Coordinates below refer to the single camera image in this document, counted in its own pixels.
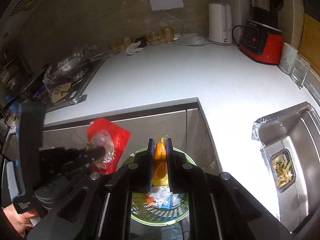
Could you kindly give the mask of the person's left hand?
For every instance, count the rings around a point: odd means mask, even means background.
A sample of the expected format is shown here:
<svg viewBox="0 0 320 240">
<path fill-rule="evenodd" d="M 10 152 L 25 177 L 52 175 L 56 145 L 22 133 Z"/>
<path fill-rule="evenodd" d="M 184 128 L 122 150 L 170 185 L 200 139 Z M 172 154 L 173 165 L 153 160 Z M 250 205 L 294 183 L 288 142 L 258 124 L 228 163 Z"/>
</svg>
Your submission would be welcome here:
<svg viewBox="0 0 320 240">
<path fill-rule="evenodd" d="M 3 209 L 4 214 L 10 221 L 15 230 L 23 236 L 28 227 L 32 228 L 33 224 L 30 219 L 38 215 L 35 209 L 31 209 L 25 213 L 17 213 L 15 207 L 11 204 Z"/>
</svg>

